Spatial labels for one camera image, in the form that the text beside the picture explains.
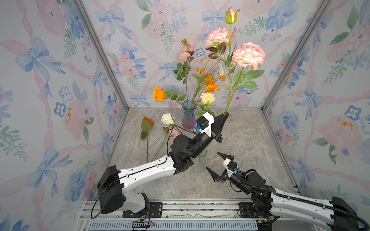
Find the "white flower stem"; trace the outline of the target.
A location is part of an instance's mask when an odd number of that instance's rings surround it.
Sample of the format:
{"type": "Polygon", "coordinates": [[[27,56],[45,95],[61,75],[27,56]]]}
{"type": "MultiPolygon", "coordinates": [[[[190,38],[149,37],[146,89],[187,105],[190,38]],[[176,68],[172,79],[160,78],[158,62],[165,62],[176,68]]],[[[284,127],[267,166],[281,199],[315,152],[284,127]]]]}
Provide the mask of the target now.
{"type": "Polygon", "coordinates": [[[205,67],[205,82],[209,82],[210,79],[213,79],[213,82],[225,81],[224,59],[220,58],[218,53],[211,52],[209,54],[205,67]]]}

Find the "large orange ranunculus stem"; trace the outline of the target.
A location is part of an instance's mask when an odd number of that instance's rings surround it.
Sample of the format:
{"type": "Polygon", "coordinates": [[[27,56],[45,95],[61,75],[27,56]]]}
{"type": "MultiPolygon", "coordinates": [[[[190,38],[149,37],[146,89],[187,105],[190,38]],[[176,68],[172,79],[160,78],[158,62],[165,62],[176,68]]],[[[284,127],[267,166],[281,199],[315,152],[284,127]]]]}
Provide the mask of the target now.
{"type": "Polygon", "coordinates": [[[152,91],[153,99],[157,102],[163,102],[165,100],[171,100],[182,104],[188,97],[181,91],[163,90],[160,87],[156,87],[152,91]]]}

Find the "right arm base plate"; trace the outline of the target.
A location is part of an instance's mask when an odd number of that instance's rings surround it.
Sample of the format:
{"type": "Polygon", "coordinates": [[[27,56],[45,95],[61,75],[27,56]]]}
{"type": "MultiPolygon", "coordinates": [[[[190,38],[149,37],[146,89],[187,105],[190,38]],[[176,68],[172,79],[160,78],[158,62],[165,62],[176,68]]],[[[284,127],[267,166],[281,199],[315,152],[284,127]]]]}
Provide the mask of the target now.
{"type": "Polygon", "coordinates": [[[275,216],[264,211],[258,211],[253,202],[239,202],[238,215],[241,218],[273,219],[275,216]]]}

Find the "clear frosted glass vase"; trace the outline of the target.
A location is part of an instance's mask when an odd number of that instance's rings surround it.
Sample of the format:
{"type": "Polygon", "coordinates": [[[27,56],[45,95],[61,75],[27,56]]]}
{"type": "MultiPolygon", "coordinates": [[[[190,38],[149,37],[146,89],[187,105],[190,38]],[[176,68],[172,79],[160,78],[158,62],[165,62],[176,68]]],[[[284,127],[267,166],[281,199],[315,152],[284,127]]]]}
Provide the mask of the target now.
{"type": "Polygon", "coordinates": [[[197,173],[202,173],[206,168],[206,155],[207,155],[207,149],[204,149],[199,156],[194,159],[194,170],[197,173]]]}

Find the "pink rose flower stem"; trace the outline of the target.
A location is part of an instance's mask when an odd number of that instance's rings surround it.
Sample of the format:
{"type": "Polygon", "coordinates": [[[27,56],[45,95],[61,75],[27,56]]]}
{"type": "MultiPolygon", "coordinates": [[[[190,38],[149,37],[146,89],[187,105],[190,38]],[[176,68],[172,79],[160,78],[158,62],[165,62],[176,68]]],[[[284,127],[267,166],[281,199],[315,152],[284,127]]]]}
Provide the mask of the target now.
{"type": "Polygon", "coordinates": [[[190,63],[194,60],[193,55],[195,50],[186,39],[182,39],[181,43],[183,47],[177,57],[177,69],[174,72],[176,74],[176,79],[185,84],[186,87],[186,94],[182,100],[188,100],[188,74],[191,70],[190,63]]]}

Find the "orange poppy flower stem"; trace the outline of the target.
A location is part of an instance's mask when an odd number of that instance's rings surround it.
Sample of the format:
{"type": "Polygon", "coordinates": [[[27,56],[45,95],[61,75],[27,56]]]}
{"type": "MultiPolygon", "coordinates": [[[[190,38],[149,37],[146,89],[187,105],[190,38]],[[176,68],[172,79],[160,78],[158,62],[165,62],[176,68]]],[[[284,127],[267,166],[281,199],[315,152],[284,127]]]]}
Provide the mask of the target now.
{"type": "Polygon", "coordinates": [[[196,80],[196,88],[191,100],[195,103],[200,99],[202,93],[219,91],[221,88],[217,86],[217,82],[213,82],[213,79],[210,79],[209,82],[205,82],[206,70],[204,68],[197,68],[196,74],[193,77],[196,80]]]}

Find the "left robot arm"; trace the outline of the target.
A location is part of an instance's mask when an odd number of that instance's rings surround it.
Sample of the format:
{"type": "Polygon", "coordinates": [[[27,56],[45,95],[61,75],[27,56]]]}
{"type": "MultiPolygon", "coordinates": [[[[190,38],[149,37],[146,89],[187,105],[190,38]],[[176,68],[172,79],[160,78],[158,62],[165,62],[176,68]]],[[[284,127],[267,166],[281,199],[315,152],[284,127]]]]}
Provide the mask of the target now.
{"type": "Polygon", "coordinates": [[[194,138],[178,135],[170,146],[171,151],[158,160],[128,169],[108,167],[97,183],[100,214],[123,208],[138,218],[146,216],[151,211],[150,202],[145,193],[134,193],[133,189],[189,169],[212,141],[222,142],[221,132],[228,117],[229,113],[216,117],[203,114],[197,119],[194,138]]]}

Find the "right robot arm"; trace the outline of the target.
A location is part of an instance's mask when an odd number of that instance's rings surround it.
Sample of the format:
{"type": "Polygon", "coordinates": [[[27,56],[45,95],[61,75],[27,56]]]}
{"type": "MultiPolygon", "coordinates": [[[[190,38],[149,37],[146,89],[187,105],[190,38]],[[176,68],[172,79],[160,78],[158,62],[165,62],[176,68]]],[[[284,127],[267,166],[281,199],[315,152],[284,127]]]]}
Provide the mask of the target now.
{"type": "Polygon", "coordinates": [[[238,192],[250,195],[255,213],[276,220],[289,217],[331,231],[368,231],[370,225],[342,198],[308,198],[287,193],[266,184],[255,169],[243,172],[234,157],[219,153],[224,172],[218,175],[207,168],[214,182],[229,181],[238,192]]]}

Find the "blue purple glass vase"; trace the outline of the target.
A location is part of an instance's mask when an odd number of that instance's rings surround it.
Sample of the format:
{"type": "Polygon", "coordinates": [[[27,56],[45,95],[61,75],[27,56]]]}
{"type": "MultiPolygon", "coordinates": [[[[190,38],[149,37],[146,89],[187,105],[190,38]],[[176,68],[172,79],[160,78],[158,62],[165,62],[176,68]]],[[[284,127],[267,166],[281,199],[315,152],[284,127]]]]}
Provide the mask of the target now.
{"type": "Polygon", "coordinates": [[[184,110],[182,126],[186,130],[192,130],[196,126],[196,116],[195,110],[197,104],[192,100],[185,100],[182,103],[182,108],[184,110]]]}

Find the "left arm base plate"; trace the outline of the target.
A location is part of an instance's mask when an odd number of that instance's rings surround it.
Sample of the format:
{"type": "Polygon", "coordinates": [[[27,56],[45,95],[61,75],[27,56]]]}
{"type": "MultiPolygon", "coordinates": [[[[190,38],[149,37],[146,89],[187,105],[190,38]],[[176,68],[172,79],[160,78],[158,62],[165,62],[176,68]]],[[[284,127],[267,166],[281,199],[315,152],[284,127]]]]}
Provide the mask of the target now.
{"type": "Polygon", "coordinates": [[[163,210],[162,202],[150,202],[149,206],[145,206],[143,210],[133,213],[130,210],[124,210],[123,218],[161,218],[163,210]]]}

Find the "white rosebud stem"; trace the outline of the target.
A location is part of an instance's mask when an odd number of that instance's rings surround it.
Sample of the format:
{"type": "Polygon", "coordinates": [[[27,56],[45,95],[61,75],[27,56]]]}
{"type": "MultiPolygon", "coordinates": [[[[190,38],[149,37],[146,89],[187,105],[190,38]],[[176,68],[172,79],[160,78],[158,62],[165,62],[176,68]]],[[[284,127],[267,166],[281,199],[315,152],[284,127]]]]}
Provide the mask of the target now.
{"type": "MultiPolygon", "coordinates": [[[[162,122],[162,125],[163,124],[167,124],[169,126],[173,128],[176,128],[177,131],[179,132],[179,135],[183,135],[183,133],[180,131],[180,129],[178,127],[176,127],[176,124],[175,124],[175,119],[174,117],[170,114],[170,113],[164,113],[161,117],[161,122],[162,122]]],[[[170,140],[169,136],[167,136],[166,134],[164,134],[164,138],[163,138],[163,141],[161,142],[158,150],[156,151],[154,157],[152,158],[152,161],[154,161],[156,159],[156,157],[158,155],[161,155],[162,154],[162,149],[165,147],[165,146],[168,146],[167,142],[170,140]]]]}

